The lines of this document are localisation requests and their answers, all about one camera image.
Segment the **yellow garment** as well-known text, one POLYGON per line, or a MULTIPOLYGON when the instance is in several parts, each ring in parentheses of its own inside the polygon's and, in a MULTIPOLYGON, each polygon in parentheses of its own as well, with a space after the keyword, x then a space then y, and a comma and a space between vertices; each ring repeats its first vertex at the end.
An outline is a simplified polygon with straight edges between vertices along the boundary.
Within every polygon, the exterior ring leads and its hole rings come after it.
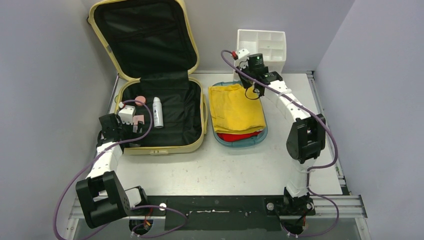
POLYGON ((219 134, 244 135, 267 127, 263 106, 252 87, 235 83, 208 88, 213 129, 219 134))

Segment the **white cylindrical bottle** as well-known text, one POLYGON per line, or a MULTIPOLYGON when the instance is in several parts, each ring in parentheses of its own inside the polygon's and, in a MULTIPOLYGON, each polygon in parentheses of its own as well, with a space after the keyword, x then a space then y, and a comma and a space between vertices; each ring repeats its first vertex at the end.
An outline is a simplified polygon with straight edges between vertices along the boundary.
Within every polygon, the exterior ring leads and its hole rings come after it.
POLYGON ((164 127, 164 119, 163 119, 163 107, 162 102, 159 97, 153 98, 153 123, 156 129, 160 129, 164 127))

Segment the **white plastic drawer organizer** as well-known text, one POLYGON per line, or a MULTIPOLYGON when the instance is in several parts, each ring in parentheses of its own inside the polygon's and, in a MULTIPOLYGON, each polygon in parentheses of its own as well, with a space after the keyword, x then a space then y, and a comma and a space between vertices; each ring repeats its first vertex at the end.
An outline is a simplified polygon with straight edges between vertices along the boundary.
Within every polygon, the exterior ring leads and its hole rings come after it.
POLYGON ((264 65, 271 72, 282 73, 287 60, 287 41, 284 31, 238 29, 236 49, 250 54, 262 54, 264 65))

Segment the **yellow hard-shell suitcase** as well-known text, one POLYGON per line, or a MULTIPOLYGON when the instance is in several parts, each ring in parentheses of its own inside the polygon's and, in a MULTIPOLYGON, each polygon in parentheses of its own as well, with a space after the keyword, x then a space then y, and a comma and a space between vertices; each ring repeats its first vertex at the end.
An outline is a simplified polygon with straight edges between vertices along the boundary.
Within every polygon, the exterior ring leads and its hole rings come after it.
POLYGON ((201 83, 192 77, 198 49, 182 0, 103 0, 88 23, 126 80, 116 101, 144 115, 138 138, 122 140, 126 155, 190 153, 207 132, 208 112, 201 83), (138 106, 137 96, 146 103, 138 106), (154 127, 153 100, 162 103, 163 128, 154 127))

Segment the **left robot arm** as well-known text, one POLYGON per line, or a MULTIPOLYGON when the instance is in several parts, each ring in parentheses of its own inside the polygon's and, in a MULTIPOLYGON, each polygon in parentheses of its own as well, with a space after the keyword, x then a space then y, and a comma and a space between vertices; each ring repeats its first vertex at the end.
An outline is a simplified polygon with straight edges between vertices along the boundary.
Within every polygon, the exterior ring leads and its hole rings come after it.
POLYGON ((135 213, 143 215, 150 207, 141 186, 125 190, 116 174, 125 133, 120 117, 110 113, 99 117, 99 121, 96 160, 87 177, 75 185, 85 222, 91 229, 135 213))

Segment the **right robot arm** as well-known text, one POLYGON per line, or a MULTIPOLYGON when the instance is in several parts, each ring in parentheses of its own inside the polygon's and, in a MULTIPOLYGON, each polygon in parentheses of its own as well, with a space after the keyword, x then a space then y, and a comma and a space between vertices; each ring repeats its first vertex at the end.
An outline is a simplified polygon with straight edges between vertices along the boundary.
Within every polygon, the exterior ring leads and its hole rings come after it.
POLYGON ((308 168, 312 167, 326 145, 326 131, 322 114, 316 118, 303 110, 302 104, 292 94, 282 76, 270 71, 261 53, 251 54, 246 49, 232 53, 238 62, 237 74, 245 89, 252 88, 258 97, 274 102, 284 119, 291 125, 286 149, 292 158, 289 178, 284 188, 280 215, 314 215, 315 206, 308 191, 308 168))

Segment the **red white striped garment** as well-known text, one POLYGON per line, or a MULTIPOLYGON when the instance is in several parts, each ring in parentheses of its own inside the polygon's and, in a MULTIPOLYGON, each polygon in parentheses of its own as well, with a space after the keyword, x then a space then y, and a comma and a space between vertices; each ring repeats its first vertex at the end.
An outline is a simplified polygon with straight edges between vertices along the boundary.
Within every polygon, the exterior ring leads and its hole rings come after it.
POLYGON ((256 137, 262 132, 263 131, 260 130, 260 131, 255 131, 251 133, 245 133, 245 134, 217 133, 217 136, 225 142, 237 142, 237 141, 241 141, 251 137, 256 137))

